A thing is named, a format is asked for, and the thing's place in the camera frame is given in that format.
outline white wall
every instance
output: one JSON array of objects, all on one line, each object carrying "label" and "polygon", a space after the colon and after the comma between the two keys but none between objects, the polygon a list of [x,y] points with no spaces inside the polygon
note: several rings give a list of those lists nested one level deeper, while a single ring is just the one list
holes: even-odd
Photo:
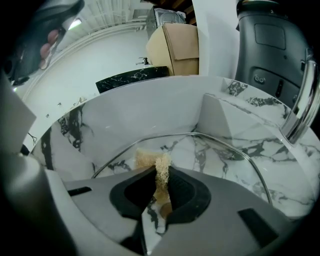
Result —
[{"label": "white wall", "polygon": [[234,79],[239,57],[236,0],[192,0],[199,37],[199,74]]},{"label": "white wall", "polygon": [[[70,109],[98,96],[97,81],[141,68],[136,63],[147,56],[147,41],[144,30],[111,35],[59,60],[24,99],[37,117],[30,134],[40,139]],[[32,150],[30,136],[24,144]]]}]

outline black marble slab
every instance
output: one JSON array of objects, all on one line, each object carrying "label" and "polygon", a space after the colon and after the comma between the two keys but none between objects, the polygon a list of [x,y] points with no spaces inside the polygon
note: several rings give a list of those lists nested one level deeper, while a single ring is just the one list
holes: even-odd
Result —
[{"label": "black marble slab", "polygon": [[104,93],[111,89],[128,84],[144,81],[148,79],[164,78],[169,76],[167,66],[155,66],[132,70],[129,72],[116,74],[101,81],[96,82],[99,93]]}]

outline metal rim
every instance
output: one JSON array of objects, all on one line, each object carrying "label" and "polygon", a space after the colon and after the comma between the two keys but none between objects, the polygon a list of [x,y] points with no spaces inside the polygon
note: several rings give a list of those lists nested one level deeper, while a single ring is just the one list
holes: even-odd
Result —
[{"label": "metal rim", "polygon": [[126,147],[124,150],[122,150],[119,154],[117,154],[115,157],[113,157],[111,160],[109,160],[107,163],[105,163],[102,167],[99,168],[99,170],[97,170],[95,172],[95,174],[91,177],[91,179],[95,179],[99,173],[102,172],[102,170],[104,168],[106,168],[110,163],[112,163],[115,159],[117,159],[119,156],[121,156],[123,153],[125,153],[126,151],[128,151],[129,149],[131,149],[134,145],[140,143],[140,142],[144,142],[144,141],[148,141],[148,140],[152,140],[152,139],[156,139],[156,138],[163,138],[163,137],[172,137],[172,136],[199,136],[199,137],[204,137],[207,139],[210,139],[212,141],[215,141],[219,144],[224,145],[225,147],[237,152],[239,155],[241,155],[244,159],[248,160],[249,163],[253,166],[253,169],[255,170],[256,174],[258,175],[259,179],[261,180],[261,183],[263,185],[263,188],[265,190],[266,193],[266,197],[267,200],[269,202],[270,205],[273,205],[272,203],[272,199],[271,199],[271,195],[269,193],[267,184],[265,182],[265,179],[263,178],[261,172],[259,171],[259,168],[257,167],[257,165],[255,164],[255,162],[252,160],[252,158],[250,156],[248,156],[246,153],[243,153],[241,150],[237,149],[234,146],[229,145],[228,143],[225,143],[222,140],[219,140],[215,137],[212,137],[210,135],[207,135],[205,133],[201,133],[201,132],[182,132],[182,133],[170,133],[170,134],[162,134],[162,135],[156,135],[156,136],[151,136],[151,137],[145,137],[145,138],[141,138],[138,139],[137,141],[135,141],[134,143],[132,143],[131,145],[129,145],[128,147]]}]

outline fluorescent light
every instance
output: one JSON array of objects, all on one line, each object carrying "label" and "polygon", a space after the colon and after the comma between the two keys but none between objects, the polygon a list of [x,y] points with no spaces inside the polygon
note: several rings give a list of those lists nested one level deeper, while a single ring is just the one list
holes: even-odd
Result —
[{"label": "fluorescent light", "polygon": [[71,23],[71,25],[70,25],[70,27],[69,27],[68,30],[73,29],[74,27],[80,25],[81,23],[82,23],[81,20],[80,20],[79,18],[76,18],[76,19],[74,20],[74,22]]}]

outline cardboard box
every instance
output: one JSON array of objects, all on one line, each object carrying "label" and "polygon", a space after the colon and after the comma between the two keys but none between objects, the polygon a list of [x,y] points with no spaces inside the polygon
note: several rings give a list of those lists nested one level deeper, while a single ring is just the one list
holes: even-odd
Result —
[{"label": "cardboard box", "polygon": [[199,74],[199,42],[196,26],[165,23],[146,45],[148,59],[155,67],[167,66],[171,76]]}]

